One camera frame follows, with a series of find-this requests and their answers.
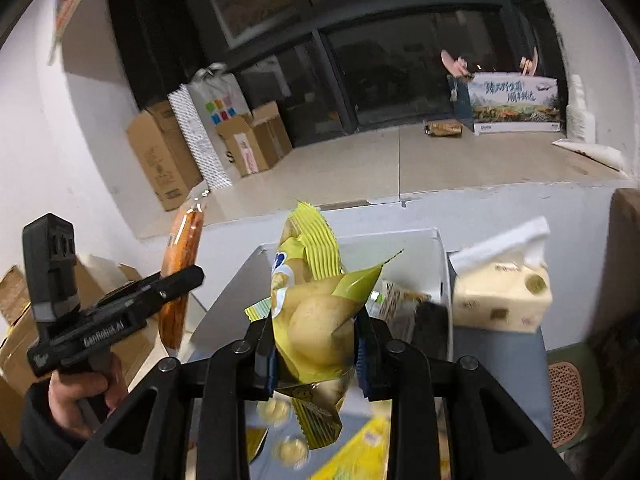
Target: open cardboard box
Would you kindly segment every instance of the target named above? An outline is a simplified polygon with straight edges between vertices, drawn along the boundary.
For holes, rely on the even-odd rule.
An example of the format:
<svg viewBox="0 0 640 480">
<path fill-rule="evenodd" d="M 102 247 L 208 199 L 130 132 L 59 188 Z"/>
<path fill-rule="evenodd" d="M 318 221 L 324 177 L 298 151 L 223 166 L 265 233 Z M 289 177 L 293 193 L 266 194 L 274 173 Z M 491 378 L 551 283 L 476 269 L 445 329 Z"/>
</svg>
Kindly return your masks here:
<svg viewBox="0 0 640 480">
<path fill-rule="evenodd" d="M 366 269 L 402 251 L 383 267 L 374 290 L 382 280 L 431 295 L 433 303 L 449 311 L 447 356 L 453 358 L 453 327 L 449 260 L 437 229 L 386 232 L 338 238 L 340 256 L 347 270 Z M 220 347 L 242 339 L 249 320 L 246 307 L 270 295 L 271 263 L 277 244 L 257 247 L 204 316 L 190 340 L 190 360 L 210 357 Z"/>
<path fill-rule="evenodd" d="M 252 116 L 238 115 L 218 124 L 216 132 L 242 176 L 272 168 L 292 150 L 275 102 L 256 108 Z"/>
</svg>

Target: potato chip bag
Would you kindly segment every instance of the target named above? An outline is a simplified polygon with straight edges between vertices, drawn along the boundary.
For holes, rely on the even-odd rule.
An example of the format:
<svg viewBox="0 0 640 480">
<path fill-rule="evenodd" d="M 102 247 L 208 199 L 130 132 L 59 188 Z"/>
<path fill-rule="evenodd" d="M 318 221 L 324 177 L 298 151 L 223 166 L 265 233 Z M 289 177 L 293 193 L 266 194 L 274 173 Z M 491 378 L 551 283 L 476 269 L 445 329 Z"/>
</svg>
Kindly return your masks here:
<svg viewBox="0 0 640 480">
<path fill-rule="evenodd" d="M 316 209 L 304 202 L 285 222 L 271 269 L 271 297 L 245 310 L 271 313 L 280 359 L 277 390 L 292 397 L 309 449 L 338 439 L 338 410 L 353 377 L 353 317 L 364 306 L 384 263 L 345 272 L 338 243 Z"/>
<path fill-rule="evenodd" d="M 287 218 L 271 269 L 271 317 L 292 384 L 337 379 L 354 364 L 353 317 L 382 265 L 344 272 L 338 243 L 306 203 Z"/>
</svg>

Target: black sleeve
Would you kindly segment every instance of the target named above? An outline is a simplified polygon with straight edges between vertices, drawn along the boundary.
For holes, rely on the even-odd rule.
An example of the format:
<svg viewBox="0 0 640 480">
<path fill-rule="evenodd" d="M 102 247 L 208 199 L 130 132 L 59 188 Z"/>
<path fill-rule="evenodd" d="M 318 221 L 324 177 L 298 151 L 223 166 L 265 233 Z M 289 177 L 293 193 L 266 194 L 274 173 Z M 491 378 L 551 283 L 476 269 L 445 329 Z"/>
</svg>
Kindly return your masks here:
<svg viewBox="0 0 640 480">
<path fill-rule="evenodd" d="M 33 480 L 55 480 L 84 444 L 60 428 L 49 411 L 49 380 L 34 383 L 25 396 L 16 455 Z"/>
<path fill-rule="evenodd" d="M 0 471 L 2 471 L 2 480 L 32 480 L 18 462 L 14 450 L 9 447 L 2 434 L 0 434 Z"/>
</svg>

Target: human hand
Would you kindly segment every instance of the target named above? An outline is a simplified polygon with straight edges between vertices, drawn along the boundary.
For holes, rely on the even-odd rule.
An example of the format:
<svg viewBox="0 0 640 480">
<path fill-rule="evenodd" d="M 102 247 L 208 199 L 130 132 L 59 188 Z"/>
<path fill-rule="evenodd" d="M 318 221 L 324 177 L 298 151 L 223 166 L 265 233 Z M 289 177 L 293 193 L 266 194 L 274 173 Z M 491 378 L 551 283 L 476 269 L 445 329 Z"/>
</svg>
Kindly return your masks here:
<svg viewBox="0 0 640 480">
<path fill-rule="evenodd" d="M 75 436 L 88 439 L 92 430 L 82 418 L 78 400 L 104 394 L 104 402 L 110 415 L 129 393 L 122 374 L 122 364 L 111 355 L 111 378 L 96 372 L 60 374 L 53 372 L 49 383 L 49 409 L 56 424 Z"/>
</svg>

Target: green stool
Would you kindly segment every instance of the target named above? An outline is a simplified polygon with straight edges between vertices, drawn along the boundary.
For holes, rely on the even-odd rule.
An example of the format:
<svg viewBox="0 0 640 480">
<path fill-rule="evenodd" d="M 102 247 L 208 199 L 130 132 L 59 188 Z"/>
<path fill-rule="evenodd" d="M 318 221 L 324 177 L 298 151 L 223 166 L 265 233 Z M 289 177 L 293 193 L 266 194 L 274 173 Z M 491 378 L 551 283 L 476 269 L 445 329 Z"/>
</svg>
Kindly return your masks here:
<svg viewBox="0 0 640 480">
<path fill-rule="evenodd" d="M 604 403 L 600 372 L 591 349 L 578 343 L 546 353 L 558 453 L 588 436 Z"/>
</svg>

